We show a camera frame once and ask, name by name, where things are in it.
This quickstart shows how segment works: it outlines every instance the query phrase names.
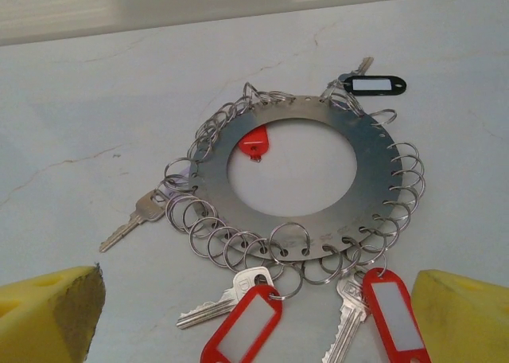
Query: key blade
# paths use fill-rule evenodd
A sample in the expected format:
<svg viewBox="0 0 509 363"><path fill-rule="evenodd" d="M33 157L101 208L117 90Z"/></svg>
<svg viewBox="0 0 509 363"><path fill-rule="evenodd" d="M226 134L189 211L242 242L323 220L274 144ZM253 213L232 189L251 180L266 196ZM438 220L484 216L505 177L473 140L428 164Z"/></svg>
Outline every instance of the key blade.
<svg viewBox="0 0 509 363"><path fill-rule="evenodd" d="M223 296L218 302L206 302L188 313L181 314L177 319L177 327L184 330L188 327L219 317L220 315L227 314L233 310L238 302L239 300L236 298L235 291L233 289L228 289L223 293Z"/></svg>
<svg viewBox="0 0 509 363"><path fill-rule="evenodd" d="M341 309L341 323L337 327L336 340L322 358L322 363L341 363L361 323L362 311L344 307Z"/></svg>
<svg viewBox="0 0 509 363"><path fill-rule="evenodd" d="M363 58L363 61L361 62L358 69L356 69L356 75L364 75L366 71L371 67L371 64L375 58L373 57L365 57Z"/></svg>
<svg viewBox="0 0 509 363"><path fill-rule="evenodd" d="M127 224L120 225L106 241L102 242L99 246L99 252L104 253L113 248L122 238L127 236L134 228L142 224L144 221L137 215L136 212L131 213L130 220Z"/></svg>

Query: black key tag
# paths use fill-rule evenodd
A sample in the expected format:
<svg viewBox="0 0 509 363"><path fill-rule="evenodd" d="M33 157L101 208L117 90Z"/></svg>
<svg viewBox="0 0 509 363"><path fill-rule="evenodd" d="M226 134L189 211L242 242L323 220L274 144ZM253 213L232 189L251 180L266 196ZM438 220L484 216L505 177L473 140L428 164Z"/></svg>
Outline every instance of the black key tag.
<svg viewBox="0 0 509 363"><path fill-rule="evenodd" d="M344 90L356 96L401 95L406 82L397 76L350 76L344 80Z"/></svg>

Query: key tag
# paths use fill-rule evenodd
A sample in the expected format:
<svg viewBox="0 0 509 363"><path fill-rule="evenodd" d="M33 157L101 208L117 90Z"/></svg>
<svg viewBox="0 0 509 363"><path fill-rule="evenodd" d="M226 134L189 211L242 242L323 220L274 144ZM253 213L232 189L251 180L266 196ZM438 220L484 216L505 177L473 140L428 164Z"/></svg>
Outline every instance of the key tag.
<svg viewBox="0 0 509 363"><path fill-rule="evenodd" d="M269 137L265 126L256 127L239 141L240 150L254 162L262 161L262 155L269 150Z"/></svg>
<svg viewBox="0 0 509 363"><path fill-rule="evenodd" d="M200 363L250 363L282 316L282 301L269 285L252 287L224 320L201 353Z"/></svg>
<svg viewBox="0 0 509 363"><path fill-rule="evenodd" d="M398 76L350 76L344 80L344 90L355 96L401 95L406 82Z"/></svg>
<svg viewBox="0 0 509 363"><path fill-rule="evenodd" d="M405 284L394 272L383 270L376 267L366 273L363 293L390 363L431 363Z"/></svg>

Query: circular hole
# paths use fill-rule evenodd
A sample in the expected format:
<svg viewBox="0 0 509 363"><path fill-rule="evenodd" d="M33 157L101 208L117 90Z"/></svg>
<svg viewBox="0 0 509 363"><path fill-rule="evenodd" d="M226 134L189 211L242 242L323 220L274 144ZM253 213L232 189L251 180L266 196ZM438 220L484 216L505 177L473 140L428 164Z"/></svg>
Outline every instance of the circular hole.
<svg viewBox="0 0 509 363"><path fill-rule="evenodd" d="M361 270L357 270L354 275L353 275L353 278L355 278L355 280L358 282L358 283L362 283L363 282L363 279L364 277L366 276L366 273L364 271L361 271Z"/></svg>
<svg viewBox="0 0 509 363"><path fill-rule="evenodd" d="M258 274L254 278L255 285L267 285L267 278L263 274Z"/></svg>
<svg viewBox="0 0 509 363"><path fill-rule="evenodd" d="M270 151L262 162L253 167L234 147L227 164L228 181L244 204L270 216L298 217L328 208L350 189L356 154L331 127L288 119L268 124L267 130Z"/></svg>

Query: white label insert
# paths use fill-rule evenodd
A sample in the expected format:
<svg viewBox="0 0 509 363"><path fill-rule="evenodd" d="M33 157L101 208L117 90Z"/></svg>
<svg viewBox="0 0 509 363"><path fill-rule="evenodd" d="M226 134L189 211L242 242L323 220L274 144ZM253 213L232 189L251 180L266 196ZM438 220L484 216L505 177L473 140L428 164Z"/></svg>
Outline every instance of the white label insert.
<svg viewBox="0 0 509 363"><path fill-rule="evenodd" d="M353 79L353 89L356 91L390 91L392 84L387 78Z"/></svg>

